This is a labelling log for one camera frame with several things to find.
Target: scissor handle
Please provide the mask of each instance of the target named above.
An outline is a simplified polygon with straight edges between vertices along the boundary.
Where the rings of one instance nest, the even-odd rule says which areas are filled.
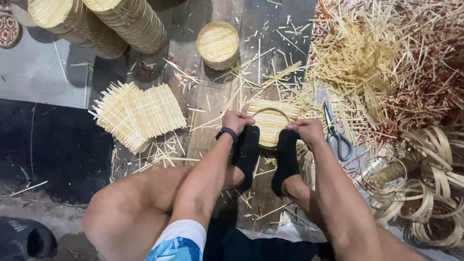
[[[335,138],[337,139],[338,159],[340,161],[344,161],[344,162],[347,161],[351,157],[351,154],[353,153],[353,145],[351,144],[351,142],[345,136],[343,136],[342,134],[340,134],[338,132],[336,132],[334,134],[330,134],[330,133],[327,134],[327,137],[325,138],[325,140],[329,144],[330,144],[330,137],[331,136],[335,136]],[[343,141],[343,143],[345,143],[348,146],[348,154],[345,157],[342,155],[342,141]]]

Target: person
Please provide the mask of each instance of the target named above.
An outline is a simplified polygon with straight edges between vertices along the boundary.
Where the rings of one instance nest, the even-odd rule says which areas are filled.
[[[228,111],[222,118],[225,130],[196,166],[145,171],[97,192],[83,218],[90,242],[110,261],[312,260],[315,254],[340,261],[423,260],[375,223],[325,141],[321,121],[314,119],[291,122],[280,132],[271,188],[303,209],[331,247],[250,240],[236,228],[211,220],[221,191],[251,184],[260,153],[259,128],[253,124],[246,114]],[[314,154],[315,191],[299,175],[298,138]]]

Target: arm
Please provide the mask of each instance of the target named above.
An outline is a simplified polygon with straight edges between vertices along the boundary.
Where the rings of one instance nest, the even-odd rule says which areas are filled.
[[[222,126],[240,135],[245,125],[253,124],[248,115],[228,111],[222,118]],[[205,230],[226,180],[227,160],[233,144],[232,137],[224,133],[214,147],[198,162],[182,183],[174,201],[169,224],[177,220],[191,219]]]
[[[383,260],[371,210],[325,141],[321,121],[301,120],[287,128],[314,154],[319,207],[337,260]]]

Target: wristwatch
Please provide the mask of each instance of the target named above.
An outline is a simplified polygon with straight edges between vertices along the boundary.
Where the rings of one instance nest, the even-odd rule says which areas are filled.
[[[237,134],[230,128],[227,128],[227,127],[222,127],[222,129],[219,131],[219,133],[216,135],[216,140],[219,139],[219,137],[221,137],[221,135],[223,133],[229,133],[230,136],[232,136],[232,140],[233,140],[233,145],[235,145],[237,143]]]

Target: scissors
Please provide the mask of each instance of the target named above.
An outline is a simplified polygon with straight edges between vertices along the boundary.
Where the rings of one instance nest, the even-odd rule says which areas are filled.
[[[340,134],[336,129],[335,126],[332,124],[332,119],[334,118],[334,113],[332,112],[332,107],[330,106],[330,102],[325,102],[323,104],[324,111],[325,111],[325,119],[327,121],[327,137],[325,140],[327,143],[330,145],[330,138],[332,136],[335,136],[337,139],[337,153],[338,153],[338,159],[341,161],[347,161],[351,157],[351,153],[353,152],[353,145],[351,142],[342,134]],[[343,157],[342,155],[342,142],[344,142],[348,146],[348,154]]]

